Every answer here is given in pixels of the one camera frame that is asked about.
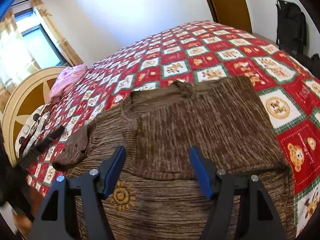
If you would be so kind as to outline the person's left hand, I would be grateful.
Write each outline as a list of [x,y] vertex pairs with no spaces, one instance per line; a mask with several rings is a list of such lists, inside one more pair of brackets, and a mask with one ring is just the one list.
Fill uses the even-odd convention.
[[29,232],[33,226],[32,221],[25,215],[14,213],[12,216],[16,228],[19,230],[22,236],[27,239],[29,236]]

